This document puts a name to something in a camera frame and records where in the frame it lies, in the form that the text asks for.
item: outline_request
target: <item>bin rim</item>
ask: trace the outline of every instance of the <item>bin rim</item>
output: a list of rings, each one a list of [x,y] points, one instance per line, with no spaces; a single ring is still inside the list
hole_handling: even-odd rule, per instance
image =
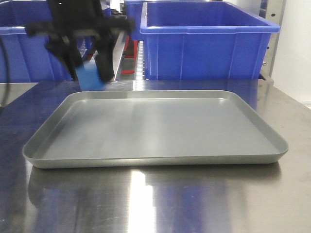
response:
[[[270,22],[258,15],[247,12],[242,8],[223,1],[213,1],[209,4],[227,4],[232,7],[238,8],[243,13],[249,15],[256,20],[264,23],[265,25],[258,26],[147,26],[148,19],[148,4],[160,1],[146,1],[143,3],[141,12],[140,33],[141,34],[236,34],[236,33],[278,33],[280,26],[276,23]],[[179,1],[179,2],[206,2],[206,1]]]

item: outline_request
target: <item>gray tray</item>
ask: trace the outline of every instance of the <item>gray tray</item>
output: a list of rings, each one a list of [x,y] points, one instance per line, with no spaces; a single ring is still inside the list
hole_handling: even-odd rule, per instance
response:
[[[276,162],[286,141],[227,91],[68,96],[23,148],[39,168]]]

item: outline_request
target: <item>blue object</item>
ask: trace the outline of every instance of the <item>blue object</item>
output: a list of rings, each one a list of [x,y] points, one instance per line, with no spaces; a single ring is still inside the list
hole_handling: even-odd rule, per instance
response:
[[[135,20],[136,28],[131,33],[132,40],[143,40],[143,35],[140,33],[140,20],[141,20],[142,4],[145,1],[152,1],[152,0],[126,0],[125,1],[127,17],[129,19]]]
[[[102,91],[105,84],[101,81],[94,60],[76,69],[81,91]]]
[[[257,79],[277,24],[228,2],[145,2],[140,32],[150,80]]]
[[[30,22],[51,20],[46,1],[11,0],[0,2],[0,36],[6,47],[11,82],[70,80],[63,65],[44,47],[47,37],[26,35],[24,26]],[[5,82],[6,67],[0,51],[0,83]]]

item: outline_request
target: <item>metal table surface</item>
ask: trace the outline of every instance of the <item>metal table surface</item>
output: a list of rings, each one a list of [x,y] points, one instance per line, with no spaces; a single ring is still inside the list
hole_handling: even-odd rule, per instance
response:
[[[23,158],[22,146],[68,94],[79,91],[76,82],[42,82],[0,116],[1,233],[311,231],[308,108],[265,81],[116,81],[105,88],[235,91],[290,150],[269,165],[37,169]]]

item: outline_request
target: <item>white wall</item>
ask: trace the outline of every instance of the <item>white wall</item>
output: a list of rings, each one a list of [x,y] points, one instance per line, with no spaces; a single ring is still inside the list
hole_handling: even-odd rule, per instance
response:
[[[311,101],[311,0],[287,0],[272,72],[275,87]]]
[[[224,0],[233,3],[248,12],[252,12],[256,15],[259,14],[261,0]]]

